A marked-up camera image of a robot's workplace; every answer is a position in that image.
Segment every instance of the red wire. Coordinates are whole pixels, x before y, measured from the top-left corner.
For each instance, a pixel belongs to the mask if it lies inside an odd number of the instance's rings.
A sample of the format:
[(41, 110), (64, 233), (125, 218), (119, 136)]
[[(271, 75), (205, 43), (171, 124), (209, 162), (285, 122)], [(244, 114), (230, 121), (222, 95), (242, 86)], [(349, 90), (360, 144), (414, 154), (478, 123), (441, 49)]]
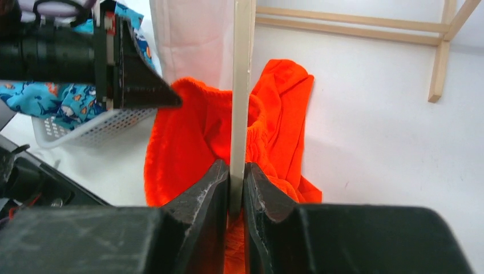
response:
[[(42, 195), (42, 194), (37, 195), (37, 197), (35, 197), (35, 198), (34, 198), (34, 200), (32, 200), (32, 201), (31, 201), (31, 202), (30, 202), (30, 203), (29, 203), (27, 206), (28, 206), (28, 207), (33, 206), (33, 205), (34, 205), (34, 204), (37, 202), (37, 200), (38, 200), (38, 199), (41, 197), (41, 195)], [(13, 207), (13, 208), (11, 208), (11, 209), (9, 210), (9, 218), (10, 218), (10, 220), (14, 218), (15, 211), (16, 211), (18, 208), (20, 208), (20, 207)]]

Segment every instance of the orange cloth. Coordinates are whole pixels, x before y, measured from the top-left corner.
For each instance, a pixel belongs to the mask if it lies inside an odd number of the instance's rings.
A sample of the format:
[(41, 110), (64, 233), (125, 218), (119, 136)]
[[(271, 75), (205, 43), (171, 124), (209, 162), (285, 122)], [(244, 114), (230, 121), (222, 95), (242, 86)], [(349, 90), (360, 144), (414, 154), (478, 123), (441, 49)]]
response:
[[(246, 162), (297, 202), (322, 200), (301, 176), (304, 120), (314, 77), (289, 60), (271, 60), (249, 99)], [(172, 85), (181, 109), (159, 109), (144, 167), (149, 206), (163, 206), (194, 185), (216, 159), (229, 164), (232, 92), (191, 78)], [(225, 273), (244, 273), (244, 224), (227, 231)]]

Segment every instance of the black cable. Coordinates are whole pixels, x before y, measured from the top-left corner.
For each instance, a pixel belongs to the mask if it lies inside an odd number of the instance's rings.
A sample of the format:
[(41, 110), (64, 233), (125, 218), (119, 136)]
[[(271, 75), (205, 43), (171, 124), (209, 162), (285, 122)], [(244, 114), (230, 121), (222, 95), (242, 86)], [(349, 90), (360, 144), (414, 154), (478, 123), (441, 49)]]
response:
[(90, 12), (91, 12), (90, 9), (83, 7), (81, 4), (79, 4), (78, 2), (75, 2), (73, 0), (37, 0), (34, 3), (34, 9), (33, 9), (33, 13), (35, 14), (34, 24), (36, 26), (40, 26), (41, 18), (42, 18), (42, 14), (40, 14), (39, 11), (38, 11), (39, 6), (41, 4), (50, 3), (50, 2), (56, 2), (56, 3), (62, 3), (62, 4), (70, 5), (78, 11), (78, 14), (75, 17), (75, 20), (70, 23), (71, 27), (77, 27), (79, 25), (82, 25), (82, 24), (86, 23), (86, 21), (89, 19), (89, 15), (90, 15)]

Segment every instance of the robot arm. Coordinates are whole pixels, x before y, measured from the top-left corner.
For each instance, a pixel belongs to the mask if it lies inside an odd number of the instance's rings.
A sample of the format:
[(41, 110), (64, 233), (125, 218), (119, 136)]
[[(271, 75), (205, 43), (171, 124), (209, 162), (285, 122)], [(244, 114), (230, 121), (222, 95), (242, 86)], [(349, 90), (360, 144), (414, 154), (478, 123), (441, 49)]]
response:
[[(41, 9), (51, 2), (64, 4), (63, 10)], [(93, 33), (74, 30), (88, 20), (94, 4), (0, 0), (0, 79), (90, 84), (104, 108), (180, 106), (180, 97), (141, 55), (129, 20), (101, 7)], [(35, 19), (22, 22), (22, 10)], [(72, 16), (69, 24), (55, 20)]]

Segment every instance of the blue patterned fabric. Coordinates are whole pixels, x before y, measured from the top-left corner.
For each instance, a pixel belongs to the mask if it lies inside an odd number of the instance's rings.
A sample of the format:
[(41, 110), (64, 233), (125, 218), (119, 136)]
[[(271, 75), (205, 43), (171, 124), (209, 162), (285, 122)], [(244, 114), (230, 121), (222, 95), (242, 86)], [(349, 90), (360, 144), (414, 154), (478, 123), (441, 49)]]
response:
[[(148, 64), (154, 68), (148, 43), (139, 33), (143, 16), (121, 4), (117, 4), (115, 13), (131, 20), (138, 45)], [(92, 20), (78, 26), (75, 31), (92, 33)], [(54, 116), (54, 123), (70, 130), (105, 112), (96, 104), (95, 87), (85, 84), (2, 82), (0, 99), (16, 112), (43, 119)]]

